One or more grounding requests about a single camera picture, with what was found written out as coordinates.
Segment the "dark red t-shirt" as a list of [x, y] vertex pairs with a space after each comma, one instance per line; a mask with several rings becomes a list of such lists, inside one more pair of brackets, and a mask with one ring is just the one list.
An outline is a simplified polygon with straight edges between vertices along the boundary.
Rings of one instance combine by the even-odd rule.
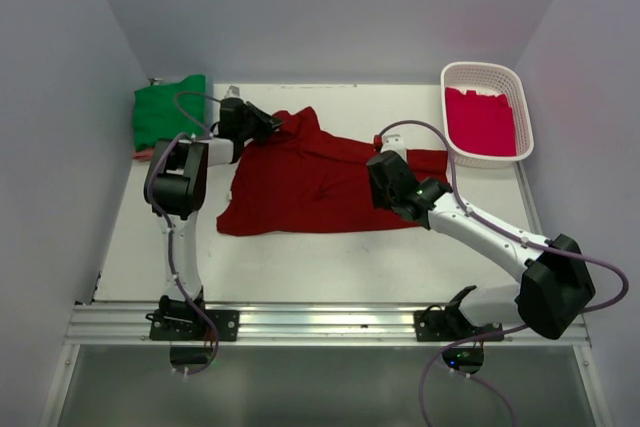
[[231, 184], [231, 201], [217, 219], [220, 233], [349, 233], [408, 227], [391, 211], [374, 207], [366, 163], [370, 143], [321, 129], [306, 107], [278, 111], [279, 130], [249, 143]]

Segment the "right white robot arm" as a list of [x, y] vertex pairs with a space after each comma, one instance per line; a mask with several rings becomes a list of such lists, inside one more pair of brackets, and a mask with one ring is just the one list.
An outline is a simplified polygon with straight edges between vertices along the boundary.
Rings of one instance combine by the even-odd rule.
[[503, 339], [503, 324], [522, 324], [544, 338], [560, 338], [593, 299], [595, 287], [575, 240], [522, 231], [458, 199], [436, 178], [420, 181], [392, 150], [367, 163], [374, 207], [451, 237], [503, 269], [512, 284], [467, 286], [441, 307], [414, 314], [420, 341]]

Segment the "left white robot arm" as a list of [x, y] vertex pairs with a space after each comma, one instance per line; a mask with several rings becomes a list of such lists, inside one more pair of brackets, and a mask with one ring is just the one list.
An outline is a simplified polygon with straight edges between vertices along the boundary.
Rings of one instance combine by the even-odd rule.
[[204, 205], [208, 169], [237, 163], [250, 143], [268, 140], [283, 121], [238, 97], [218, 100], [215, 120], [204, 124], [180, 105], [191, 91], [174, 97], [178, 111], [202, 132], [181, 132], [157, 142], [145, 178], [144, 200], [161, 228], [165, 288], [158, 307], [147, 315], [156, 341], [233, 341], [239, 323], [234, 311], [206, 307], [197, 262], [197, 219]]

